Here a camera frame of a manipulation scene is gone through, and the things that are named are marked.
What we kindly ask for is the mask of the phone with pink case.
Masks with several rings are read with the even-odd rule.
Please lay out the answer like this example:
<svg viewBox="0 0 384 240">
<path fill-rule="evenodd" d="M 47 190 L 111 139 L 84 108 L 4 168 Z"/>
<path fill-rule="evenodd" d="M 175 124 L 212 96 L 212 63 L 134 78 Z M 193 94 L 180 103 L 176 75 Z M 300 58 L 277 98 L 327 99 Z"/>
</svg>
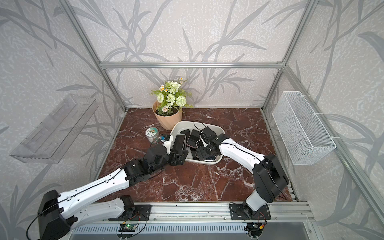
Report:
<svg viewBox="0 0 384 240">
<path fill-rule="evenodd" d="M 185 134 L 176 135 L 172 150 L 174 150 L 174 151 L 186 150 L 186 138 L 187 138 L 187 136 Z"/>
</svg>

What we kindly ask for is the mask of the round tin with cartoon lid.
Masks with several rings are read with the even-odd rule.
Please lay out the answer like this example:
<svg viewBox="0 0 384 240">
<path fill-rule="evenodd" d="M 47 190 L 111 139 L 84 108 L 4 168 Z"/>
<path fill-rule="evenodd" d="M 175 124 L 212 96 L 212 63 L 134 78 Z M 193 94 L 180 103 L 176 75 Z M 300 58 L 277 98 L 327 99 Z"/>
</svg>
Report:
<svg viewBox="0 0 384 240">
<path fill-rule="evenodd" d="M 156 141 L 157 137 L 159 136 L 159 130 L 156 127 L 150 127 L 146 129 L 145 135 L 147 139 L 152 143 L 153 141 Z"/>
</svg>

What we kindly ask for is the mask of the beige flower pot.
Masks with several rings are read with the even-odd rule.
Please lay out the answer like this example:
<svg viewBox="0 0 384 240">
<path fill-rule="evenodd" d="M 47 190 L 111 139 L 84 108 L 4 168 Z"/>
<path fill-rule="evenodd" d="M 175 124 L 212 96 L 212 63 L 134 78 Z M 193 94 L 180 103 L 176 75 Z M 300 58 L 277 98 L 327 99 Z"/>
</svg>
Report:
<svg viewBox="0 0 384 240">
<path fill-rule="evenodd" d="M 183 109 L 180 109 L 177 113 L 171 116 L 164 117 L 156 113 L 156 109 L 159 105 L 160 104 L 157 101 L 153 104 L 152 109 L 153 109 L 154 115 L 164 129 L 171 131 L 177 123 L 182 121 Z"/>
</svg>

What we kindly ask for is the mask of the circuit board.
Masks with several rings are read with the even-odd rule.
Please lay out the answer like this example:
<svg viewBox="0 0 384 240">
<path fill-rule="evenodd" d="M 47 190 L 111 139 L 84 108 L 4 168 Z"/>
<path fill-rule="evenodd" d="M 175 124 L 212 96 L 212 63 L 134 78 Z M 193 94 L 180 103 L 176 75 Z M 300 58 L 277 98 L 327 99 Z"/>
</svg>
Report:
<svg viewBox="0 0 384 240">
<path fill-rule="evenodd" d="M 264 229 L 264 224 L 262 223 L 246 223 L 244 230 L 249 233 L 259 233 Z"/>
<path fill-rule="evenodd" d="M 138 228 L 138 224 L 122 223 L 119 227 L 120 233 L 134 233 Z"/>
</svg>

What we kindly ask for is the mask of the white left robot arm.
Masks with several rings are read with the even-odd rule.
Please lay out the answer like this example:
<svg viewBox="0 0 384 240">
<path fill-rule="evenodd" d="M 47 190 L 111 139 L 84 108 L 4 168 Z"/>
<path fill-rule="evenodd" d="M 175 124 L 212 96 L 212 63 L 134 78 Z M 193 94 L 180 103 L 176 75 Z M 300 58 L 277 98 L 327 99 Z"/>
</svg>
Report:
<svg viewBox="0 0 384 240">
<path fill-rule="evenodd" d="M 75 227 L 75 223 L 80 222 L 76 214 L 82 208 L 112 193 L 147 181 L 151 175 L 168 165 L 183 165 L 187 155 L 184 147 L 167 150 L 163 145 L 155 145 L 148 149 L 142 159 L 132 160 L 108 176 L 71 191 L 58 193 L 51 190 L 45 193 L 35 217 L 40 239 L 58 240 L 64 237 Z"/>
</svg>

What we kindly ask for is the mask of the phone pink case in box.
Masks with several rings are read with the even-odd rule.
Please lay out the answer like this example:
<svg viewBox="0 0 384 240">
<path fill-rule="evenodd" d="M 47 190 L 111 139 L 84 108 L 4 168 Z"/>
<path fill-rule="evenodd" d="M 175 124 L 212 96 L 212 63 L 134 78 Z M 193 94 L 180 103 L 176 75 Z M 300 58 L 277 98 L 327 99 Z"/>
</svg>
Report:
<svg viewBox="0 0 384 240">
<path fill-rule="evenodd" d="M 187 140 L 187 146 L 190 148 L 197 148 L 197 142 L 200 140 L 200 132 L 197 130 L 192 130 L 190 137 Z"/>
</svg>

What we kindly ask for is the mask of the dark phone back of box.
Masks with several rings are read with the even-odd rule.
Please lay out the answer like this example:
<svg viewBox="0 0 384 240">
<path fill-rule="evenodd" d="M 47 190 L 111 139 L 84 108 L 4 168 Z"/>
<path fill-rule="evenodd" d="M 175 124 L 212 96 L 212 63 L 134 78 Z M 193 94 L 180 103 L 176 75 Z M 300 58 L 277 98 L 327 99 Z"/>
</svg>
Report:
<svg viewBox="0 0 384 240">
<path fill-rule="evenodd" d="M 185 135 L 186 139 L 188 139 L 190 137 L 190 134 L 191 134 L 191 131 L 189 129 L 185 129 L 185 130 L 180 132 L 180 135 Z"/>
</svg>

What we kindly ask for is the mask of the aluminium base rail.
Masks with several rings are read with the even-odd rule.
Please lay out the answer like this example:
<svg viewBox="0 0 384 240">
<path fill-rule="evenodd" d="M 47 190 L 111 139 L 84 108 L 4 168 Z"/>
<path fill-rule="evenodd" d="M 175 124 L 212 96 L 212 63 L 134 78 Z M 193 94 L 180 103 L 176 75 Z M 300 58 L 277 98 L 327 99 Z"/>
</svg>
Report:
<svg viewBox="0 0 384 240">
<path fill-rule="evenodd" d="M 134 233 L 120 233 L 123 221 L 102 219 L 76 228 L 74 235 L 118 234 L 127 238 L 133 234 L 223 234 L 245 233 L 246 223 L 264 224 L 268 234 L 285 228 L 298 229 L 306 237 L 316 239 L 319 227 L 307 202 L 275 202 L 261 207 L 256 216 L 246 217 L 243 205 L 230 202 L 203 203 L 141 203 L 140 214 L 125 223 L 138 224 Z"/>
</svg>

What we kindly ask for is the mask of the white plastic storage box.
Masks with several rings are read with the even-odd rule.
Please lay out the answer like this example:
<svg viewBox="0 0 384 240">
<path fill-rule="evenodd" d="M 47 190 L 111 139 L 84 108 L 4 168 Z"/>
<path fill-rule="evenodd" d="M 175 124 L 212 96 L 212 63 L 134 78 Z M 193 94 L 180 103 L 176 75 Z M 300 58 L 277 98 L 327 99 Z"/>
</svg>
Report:
<svg viewBox="0 0 384 240">
<path fill-rule="evenodd" d="M 203 124 L 200 122 L 181 121 L 173 127 L 173 129 L 171 130 L 171 136 L 173 136 L 175 139 L 177 135 L 181 135 L 181 134 L 186 135 L 187 134 L 186 130 L 189 130 L 190 134 L 192 134 L 193 131 L 199 132 L 199 130 L 202 130 L 204 127 L 209 127 L 213 132 L 215 132 L 217 136 L 220 134 L 225 134 L 225 130 L 219 126 L 215 126 L 211 124 Z M 215 157 L 214 160 L 208 160 L 208 161 L 201 161 L 197 158 L 196 147 L 199 148 L 204 146 L 204 142 L 199 142 L 202 140 L 201 136 L 199 137 L 200 137 L 199 139 L 197 139 L 197 137 L 192 137 L 194 140 L 194 145 L 192 145 L 192 147 L 188 145 L 188 141 L 190 137 L 186 137 L 186 150 L 188 151 L 186 162 L 204 164 L 204 165 L 215 165 L 219 163 L 223 158 L 222 155 L 218 155 Z"/>
</svg>

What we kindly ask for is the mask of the left circuit board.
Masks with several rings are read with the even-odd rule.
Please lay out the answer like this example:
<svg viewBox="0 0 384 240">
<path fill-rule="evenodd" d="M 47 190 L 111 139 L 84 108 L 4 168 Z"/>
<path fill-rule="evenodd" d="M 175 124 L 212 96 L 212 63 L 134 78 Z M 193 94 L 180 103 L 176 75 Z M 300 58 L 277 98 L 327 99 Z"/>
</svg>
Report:
<svg viewBox="0 0 384 240">
<path fill-rule="evenodd" d="M 120 233 L 134 233 L 138 228 L 138 224 L 122 223 L 119 227 Z"/>
</svg>

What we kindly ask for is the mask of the white and green artificial flowers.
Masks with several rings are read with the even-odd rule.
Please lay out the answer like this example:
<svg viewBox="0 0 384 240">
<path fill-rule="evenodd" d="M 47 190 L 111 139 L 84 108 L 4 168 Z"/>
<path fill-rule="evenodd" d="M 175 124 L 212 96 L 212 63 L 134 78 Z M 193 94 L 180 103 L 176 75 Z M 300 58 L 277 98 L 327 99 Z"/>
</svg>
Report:
<svg viewBox="0 0 384 240">
<path fill-rule="evenodd" d="M 184 107 L 193 107 L 193 105 L 187 103 L 187 97 L 191 97 L 192 94 L 182 89 L 182 84 L 185 81 L 181 77 L 173 81 L 166 81 L 157 90 L 151 91 L 151 95 L 156 96 L 159 104 L 155 107 L 155 114 L 169 117 L 175 115 Z"/>
</svg>

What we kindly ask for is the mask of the right circuit board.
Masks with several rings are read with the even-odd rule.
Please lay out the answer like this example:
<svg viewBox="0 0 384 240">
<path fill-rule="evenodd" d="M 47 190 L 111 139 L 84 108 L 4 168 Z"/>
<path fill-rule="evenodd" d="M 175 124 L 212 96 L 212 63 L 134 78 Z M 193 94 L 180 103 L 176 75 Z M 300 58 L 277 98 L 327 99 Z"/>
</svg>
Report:
<svg viewBox="0 0 384 240">
<path fill-rule="evenodd" d="M 244 230 L 249 233 L 259 233 L 264 229 L 264 224 L 262 223 L 246 223 Z"/>
</svg>

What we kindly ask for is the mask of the clear acrylic wall shelf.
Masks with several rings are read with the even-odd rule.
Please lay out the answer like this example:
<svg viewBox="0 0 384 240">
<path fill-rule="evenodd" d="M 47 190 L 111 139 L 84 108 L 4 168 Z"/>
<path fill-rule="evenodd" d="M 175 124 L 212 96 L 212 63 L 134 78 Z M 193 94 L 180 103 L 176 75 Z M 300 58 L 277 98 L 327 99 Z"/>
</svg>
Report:
<svg viewBox="0 0 384 240">
<path fill-rule="evenodd" d="M 94 98 L 67 95 L 10 156 L 23 163 L 59 163 L 97 108 Z"/>
</svg>

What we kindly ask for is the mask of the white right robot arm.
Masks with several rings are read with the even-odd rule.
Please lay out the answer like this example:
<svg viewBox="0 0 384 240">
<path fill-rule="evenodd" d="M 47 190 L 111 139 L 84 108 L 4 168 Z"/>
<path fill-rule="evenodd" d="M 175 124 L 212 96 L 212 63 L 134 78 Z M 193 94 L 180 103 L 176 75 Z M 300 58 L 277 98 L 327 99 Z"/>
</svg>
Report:
<svg viewBox="0 0 384 240">
<path fill-rule="evenodd" d="M 197 147 L 196 155 L 199 160 L 219 155 L 229 157 L 253 174 L 255 190 L 245 201 L 251 211 L 256 212 L 267 203 L 272 203 L 288 186 L 289 178 L 279 159 L 273 154 L 258 154 L 224 134 L 211 141 L 200 139 Z"/>
</svg>

